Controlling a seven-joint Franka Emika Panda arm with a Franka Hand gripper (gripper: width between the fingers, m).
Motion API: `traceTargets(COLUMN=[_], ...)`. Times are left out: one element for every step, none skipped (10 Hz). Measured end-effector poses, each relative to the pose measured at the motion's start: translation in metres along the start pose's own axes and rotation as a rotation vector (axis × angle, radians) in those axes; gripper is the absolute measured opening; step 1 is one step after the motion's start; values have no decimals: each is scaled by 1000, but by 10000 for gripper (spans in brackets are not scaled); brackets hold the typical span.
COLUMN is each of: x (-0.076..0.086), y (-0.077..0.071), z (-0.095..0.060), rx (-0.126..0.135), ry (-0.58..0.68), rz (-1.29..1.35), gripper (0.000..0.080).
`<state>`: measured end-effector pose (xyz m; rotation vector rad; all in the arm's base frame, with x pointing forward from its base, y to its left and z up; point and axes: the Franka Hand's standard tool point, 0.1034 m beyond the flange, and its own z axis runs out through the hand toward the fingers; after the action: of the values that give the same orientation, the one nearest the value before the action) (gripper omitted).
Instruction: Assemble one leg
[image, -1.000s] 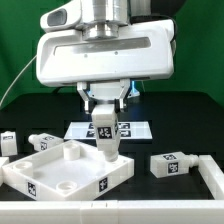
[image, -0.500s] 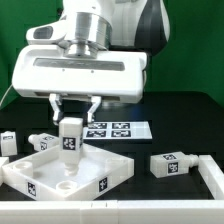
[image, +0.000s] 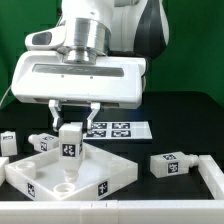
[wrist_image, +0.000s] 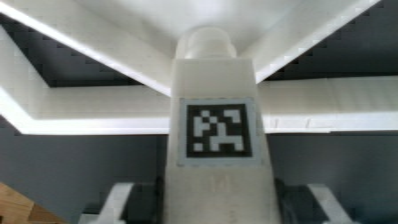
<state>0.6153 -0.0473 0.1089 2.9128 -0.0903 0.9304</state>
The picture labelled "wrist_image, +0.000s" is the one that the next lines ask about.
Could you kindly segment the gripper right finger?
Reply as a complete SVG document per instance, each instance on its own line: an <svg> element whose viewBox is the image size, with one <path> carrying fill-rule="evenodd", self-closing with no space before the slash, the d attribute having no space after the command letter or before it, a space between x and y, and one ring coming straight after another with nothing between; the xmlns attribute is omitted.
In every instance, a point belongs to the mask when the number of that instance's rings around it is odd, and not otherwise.
<svg viewBox="0 0 398 224"><path fill-rule="evenodd" d="M327 220L321 224L359 224L348 216L341 203L325 184L307 185Z"/></svg>

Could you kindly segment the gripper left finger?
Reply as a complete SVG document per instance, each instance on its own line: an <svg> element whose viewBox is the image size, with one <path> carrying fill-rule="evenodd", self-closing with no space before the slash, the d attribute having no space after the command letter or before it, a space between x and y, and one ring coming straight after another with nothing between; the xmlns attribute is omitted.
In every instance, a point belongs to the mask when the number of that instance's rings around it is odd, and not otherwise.
<svg viewBox="0 0 398 224"><path fill-rule="evenodd" d="M126 224L122 220L122 211L133 186L133 183L114 184L101 211L98 214L83 213L80 215L78 224Z"/></svg>

